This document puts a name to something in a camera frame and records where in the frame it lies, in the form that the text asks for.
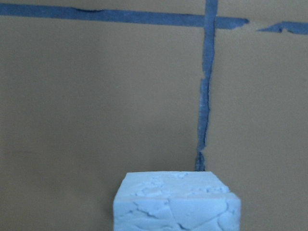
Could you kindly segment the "light blue foam block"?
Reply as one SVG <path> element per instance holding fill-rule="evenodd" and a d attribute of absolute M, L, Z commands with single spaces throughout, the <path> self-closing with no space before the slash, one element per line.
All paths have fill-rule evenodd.
<path fill-rule="evenodd" d="M 212 172 L 130 172 L 113 212 L 115 231 L 238 231 L 241 200 Z"/>

